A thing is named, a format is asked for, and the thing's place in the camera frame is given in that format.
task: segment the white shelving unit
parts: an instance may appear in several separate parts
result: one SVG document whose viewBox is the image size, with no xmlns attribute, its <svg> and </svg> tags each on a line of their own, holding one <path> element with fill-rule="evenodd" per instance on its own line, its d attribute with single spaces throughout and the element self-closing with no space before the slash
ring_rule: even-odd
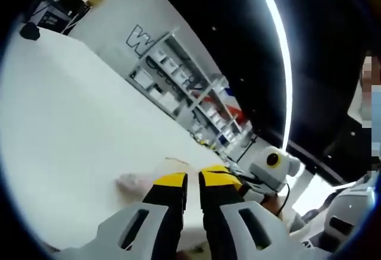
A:
<svg viewBox="0 0 381 260">
<path fill-rule="evenodd" d="M 169 73 L 164 68 L 164 64 L 162 61 L 157 61 L 153 54 L 156 53 L 159 49 L 163 49 L 165 53 L 165 49 L 167 49 L 171 54 L 174 54 L 181 62 L 181 66 L 178 67 L 173 73 Z M 165 106 L 160 104 L 158 100 L 153 98 L 149 92 L 139 85 L 131 76 L 137 73 L 141 67 L 144 68 L 145 63 L 154 64 L 157 67 L 157 70 L 160 71 L 160 76 L 165 76 L 166 80 L 169 80 L 172 85 L 174 85 L 179 92 L 182 94 L 182 102 L 181 104 L 186 104 L 183 109 L 181 109 L 177 114 L 174 112 L 170 112 Z M 184 85 L 183 83 L 178 82 L 174 78 L 174 73 L 176 71 L 183 70 L 191 73 L 197 81 L 197 84 L 203 85 L 202 90 L 199 92 L 198 97 L 193 96 L 191 89 L 189 86 Z M 196 59 L 191 56 L 189 51 L 187 51 L 186 47 L 182 45 L 177 39 L 175 33 L 166 33 L 162 36 L 155 44 L 153 44 L 140 58 L 138 65 L 135 70 L 132 72 L 132 75 L 128 79 L 126 79 L 132 86 L 134 86 L 141 94 L 145 95 L 151 102 L 156 104 L 159 108 L 161 108 L 164 112 L 166 112 L 171 118 L 175 119 L 177 122 L 181 123 L 182 118 L 187 115 L 193 114 L 194 111 L 198 111 L 202 114 L 207 124 L 210 125 L 213 132 L 215 133 L 214 139 L 211 141 L 212 145 L 216 145 L 220 143 L 220 138 L 224 137 L 224 144 L 230 146 L 232 144 L 232 139 L 235 140 L 237 136 L 243 133 L 241 126 L 237 123 L 237 116 L 233 116 L 228 110 L 227 106 L 221 100 L 221 97 L 218 94 L 216 87 L 221 84 L 225 80 L 225 78 L 220 75 L 219 77 L 213 79 L 208 77 L 206 73 L 202 70 L 202 67 L 197 63 Z M 201 102 L 204 100 L 206 96 L 210 96 L 214 104 L 216 105 L 216 114 L 223 115 L 227 117 L 224 119 L 225 125 L 223 127 L 218 126 L 216 122 L 212 119 L 213 116 L 209 116 L 207 112 L 201 106 Z M 226 134 L 227 130 L 230 129 L 235 137 L 229 138 Z"/>
</svg>

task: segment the ceiling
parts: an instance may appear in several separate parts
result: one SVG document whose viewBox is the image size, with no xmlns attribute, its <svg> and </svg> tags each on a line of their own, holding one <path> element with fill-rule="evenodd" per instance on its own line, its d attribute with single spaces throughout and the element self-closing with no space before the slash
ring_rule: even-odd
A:
<svg viewBox="0 0 381 260">
<path fill-rule="evenodd" d="M 280 146 L 285 74 L 264 0 L 169 0 L 201 39 L 255 132 Z M 288 151 L 335 184 L 367 169 L 361 124 L 347 115 L 368 49 L 351 0 L 275 0 L 288 38 L 293 117 Z"/>
</svg>

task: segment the white table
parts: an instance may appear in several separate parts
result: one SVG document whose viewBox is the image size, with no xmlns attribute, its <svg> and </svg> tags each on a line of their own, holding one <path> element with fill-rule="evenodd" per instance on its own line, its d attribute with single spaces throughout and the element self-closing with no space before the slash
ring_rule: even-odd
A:
<svg viewBox="0 0 381 260">
<path fill-rule="evenodd" d="M 125 82 L 85 44 L 41 29 L 11 39 L 1 77 L 0 145 L 10 194 L 30 229 L 64 249 L 92 240 L 127 205 L 123 173 L 176 157 L 196 169 L 221 160 Z M 203 242 L 196 183 L 179 249 Z"/>
</svg>

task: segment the cable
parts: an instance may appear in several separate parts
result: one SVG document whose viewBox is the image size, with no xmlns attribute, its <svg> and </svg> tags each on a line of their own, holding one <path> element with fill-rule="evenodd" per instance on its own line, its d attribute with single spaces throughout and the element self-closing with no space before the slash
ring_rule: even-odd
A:
<svg viewBox="0 0 381 260">
<path fill-rule="evenodd" d="M 253 145 L 255 143 L 255 141 L 257 141 L 257 138 L 258 138 L 258 135 L 256 135 L 254 137 L 254 139 L 251 140 L 251 143 L 249 144 L 249 146 L 244 150 L 244 152 L 242 153 L 242 155 L 238 158 L 237 160 L 237 163 L 242 159 L 242 157 L 246 154 L 246 152 L 250 149 L 251 145 Z"/>
<path fill-rule="evenodd" d="M 264 184 L 265 186 L 267 186 L 269 189 L 271 189 L 272 191 L 276 192 L 276 190 L 274 190 L 272 187 L 270 187 L 268 184 L 266 184 L 265 182 L 259 180 L 258 178 L 250 178 L 250 177 L 247 177 L 247 176 L 244 176 L 244 175 L 241 175 L 241 176 L 236 176 L 230 172 L 225 172 L 225 171 L 210 171 L 210 173 L 217 173 L 217 174 L 229 174 L 229 175 L 232 175 L 232 176 L 235 176 L 237 178 L 241 178 L 242 180 L 245 180 L 248 185 L 252 188 L 252 184 Z M 287 188 L 288 188 L 288 191 L 287 191 L 287 195 L 286 195 L 286 199 L 283 203 L 283 205 L 279 208 L 279 210 L 277 211 L 277 213 L 275 214 L 276 217 L 279 216 L 279 214 L 282 212 L 283 208 L 285 207 L 287 201 L 288 201 L 288 197 L 290 196 L 290 186 L 288 185 L 288 183 L 286 183 L 287 185 Z"/>
<path fill-rule="evenodd" d="M 39 14 L 41 11 L 47 9 L 49 6 L 51 6 L 51 5 L 48 4 L 47 6 L 42 7 L 39 11 L 36 11 L 35 13 L 33 13 L 32 16 L 30 16 L 30 18 L 32 18 L 32 17 L 35 16 L 36 14 Z"/>
<path fill-rule="evenodd" d="M 282 209 L 285 207 L 286 205 L 286 202 L 288 201 L 288 197 L 290 196 L 290 186 L 286 183 L 287 185 L 287 188 L 288 188 L 288 192 L 287 192 L 287 196 L 286 196 L 286 199 L 285 199 L 285 202 L 283 203 L 283 205 L 279 208 L 278 212 L 276 213 L 276 217 L 281 213 Z"/>
</svg>

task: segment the wall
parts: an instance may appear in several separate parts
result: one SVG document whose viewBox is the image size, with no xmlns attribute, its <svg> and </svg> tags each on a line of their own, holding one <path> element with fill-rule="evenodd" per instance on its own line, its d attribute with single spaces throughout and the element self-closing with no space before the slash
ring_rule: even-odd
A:
<svg viewBox="0 0 381 260">
<path fill-rule="evenodd" d="M 70 32 L 83 41 L 113 70 L 126 77 L 139 58 L 126 44 L 140 25 L 151 40 L 176 30 L 176 38 L 209 73 L 219 73 L 205 46 L 168 0 L 105 0 L 88 13 Z"/>
</svg>

